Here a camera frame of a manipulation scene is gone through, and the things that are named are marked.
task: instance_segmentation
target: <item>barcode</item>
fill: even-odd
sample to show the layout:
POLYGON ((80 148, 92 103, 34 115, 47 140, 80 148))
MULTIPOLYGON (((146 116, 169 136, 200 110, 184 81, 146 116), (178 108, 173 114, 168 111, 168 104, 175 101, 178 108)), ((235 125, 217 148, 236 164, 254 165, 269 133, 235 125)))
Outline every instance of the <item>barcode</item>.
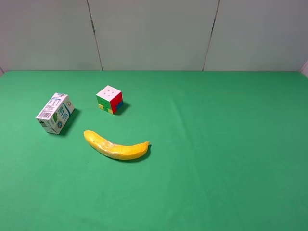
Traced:
POLYGON ((51 113, 41 112, 38 117, 39 118, 48 118, 50 115, 51 115, 51 113))

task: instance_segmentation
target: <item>milk carton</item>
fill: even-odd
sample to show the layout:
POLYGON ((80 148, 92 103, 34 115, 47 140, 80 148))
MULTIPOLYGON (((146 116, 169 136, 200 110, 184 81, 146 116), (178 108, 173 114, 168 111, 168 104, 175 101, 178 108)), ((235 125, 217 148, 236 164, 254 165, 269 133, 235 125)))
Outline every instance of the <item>milk carton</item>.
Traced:
POLYGON ((55 93, 36 119, 49 133, 59 134, 74 110, 68 95, 55 93))

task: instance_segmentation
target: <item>yellow banana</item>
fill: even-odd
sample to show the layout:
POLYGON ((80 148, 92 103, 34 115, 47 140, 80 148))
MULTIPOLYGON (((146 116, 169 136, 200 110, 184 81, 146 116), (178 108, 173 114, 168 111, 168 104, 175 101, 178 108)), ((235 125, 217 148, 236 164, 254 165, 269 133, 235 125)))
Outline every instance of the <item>yellow banana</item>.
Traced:
POLYGON ((132 160, 143 156, 150 142, 139 143, 133 146, 123 146, 111 143, 94 131, 84 131, 86 141, 101 154, 118 160, 132 160))

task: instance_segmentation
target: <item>rubik's cube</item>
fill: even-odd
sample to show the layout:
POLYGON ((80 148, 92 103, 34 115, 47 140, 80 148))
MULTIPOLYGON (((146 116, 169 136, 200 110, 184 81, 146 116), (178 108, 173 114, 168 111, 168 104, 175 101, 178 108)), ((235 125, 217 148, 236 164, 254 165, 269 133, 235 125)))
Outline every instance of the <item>rubik's cube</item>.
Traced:
POLYGON ((114 114, 122 105, 122 92, 110 86, 106 86, 103 90, 96 94, 99 108, 114 114))

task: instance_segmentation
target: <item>green backdrop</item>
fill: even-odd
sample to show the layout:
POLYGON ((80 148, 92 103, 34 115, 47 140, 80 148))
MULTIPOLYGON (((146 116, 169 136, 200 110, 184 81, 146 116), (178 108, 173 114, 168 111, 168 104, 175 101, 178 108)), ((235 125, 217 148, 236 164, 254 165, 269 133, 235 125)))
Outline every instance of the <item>green backdrop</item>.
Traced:
POLYGON ((303 231, 308 79, 290 72, 12 71, 0 78, 0 230, 303 231), (122 90, 117 115, 96 93, 122 90), (55 93, 60 135, 35 119, 55 93), (150 141, 137 161, 84 140, 150 141))

